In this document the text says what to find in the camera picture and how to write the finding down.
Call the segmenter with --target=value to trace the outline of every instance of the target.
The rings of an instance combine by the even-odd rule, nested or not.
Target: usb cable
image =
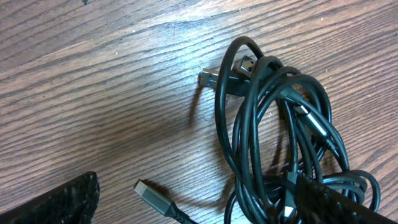
[[[242,45],[249,47],[257,60],[245,56],[233,66],[234,56]],[[301,223],[294,201],[298,175],[306,175],[331,189],[341,190],[344,196],[358,204],[364,202],[368,180],[372,188],[369,209],[378,210],[381,198],[379,184],[371,174],[349,169],[345,145],[331,124],[329,97],[315,78],[294,67],[283,66],[274,56],[265,56],[249,37],[239,37],[228,47],[220,71],[203,69],[199,84],[216,89],[218,140],[235,175],[235,188],[224,213],[225,224],[231,223],[235,202],[239,203],[251,223]],[[309,100],[293,85],[300,85]],[[231,142],[226,125],[226,94],[244,96],[234,120]],[[283,173],[267,175],[261,168],[257,126],[273,101],[288,130],[290,161]],[[323,175],[320,161],[327,152],[338,161],[341,172]],[[139,182],[136,191],[158,212],[173,218],[178,215],[179,220],[184,221],[180,223],[195,223],[171,200],[146,185],[140,186]]]

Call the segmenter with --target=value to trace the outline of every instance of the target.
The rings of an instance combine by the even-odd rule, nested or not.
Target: coiled cable
[[[226,125],[226,89],[234,56],[246,45],[257,57],[252,69],[249,89],[234,120],[232,142]],[[307,101],[292,88],[298,84],[308,93]],[[230,195],[224,223],[231,223],[233,205],[239,206],[252,223],[301,223],[295,209],[286,215],[286,192],[294,193],[294,182],[283,175],[264,175],[261,168],[258,124],[271,103],[275,101],[289,133],[290,161],[286,169],[291,174],[303,173],[355,202],[363,203],[370,182],[373,196],[369,209],[377,211],[381,191],[376,179],[362,170],[350,170],[343,140],[331,124],[331,105],[322,85],[313,77],[285,67],[274,56],[264,56],[249,37],[239,37],[228,47],[219,72],[215,97],[217,135],[224,157],[235,175],[234,192]],[[341,172],[323,176],[320,161],[330,151],[338,161]]]

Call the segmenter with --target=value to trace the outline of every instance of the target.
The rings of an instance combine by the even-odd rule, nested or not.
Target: metal connector
[[[218,72],[204,68],[199,73],[199,84],[207,87],[216,88],[218,80]]]
[[[247,75],[249,78],[253,72],[254,64],[256,63],[251,57],[245,55],[243,56],[242,60],[238,61],[234,65],[234,69],[237,72],[241,72]]]
[[[167,210],[173,202],[161,193],[159,193],[157,190],[142,183],[142,181],[139,181],[136,184],[134,191],[141,196],[141,199],[143,199],[143,201],[148,203],[162,215],[166,214]]]
[[[134,188],[134,191],[137,192],[137,194],[139,194],[140,196],[142,196],[142,194],[146,191],[147,188],[148,186],[146,186],[146,184],[142,183],[142,181],[139,181],[136,187]]]
[[[325,140],[329,138],[329,132],[314,115],[314,113],[312,113],[302,105],[295,106],[294,110],[298,114],[298,118],[301,120],[301,122],[304,123],[314,135],[321,137]]]

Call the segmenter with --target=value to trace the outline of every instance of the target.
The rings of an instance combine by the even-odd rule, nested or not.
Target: wooden table
[[[221,223],[232,173],[197,75],[247,35],[324,85],[351,168],[376,177],[379,213],[398,221],[398,1],[1,0],[0,18],[0,212],[93,170],[95,223],[172,222],[138,179]],[[227,98],[230,128],[241,101]],[[275,105],[263,121],[266,170],[287,136]]]

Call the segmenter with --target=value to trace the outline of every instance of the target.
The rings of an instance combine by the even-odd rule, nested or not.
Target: black textured object
[[[1,224],[87,224],[100,197],[95,172],[87,172],[0,215]]]
[[[294,201],[304,224],[397,224],[304,175],[297,178]]]

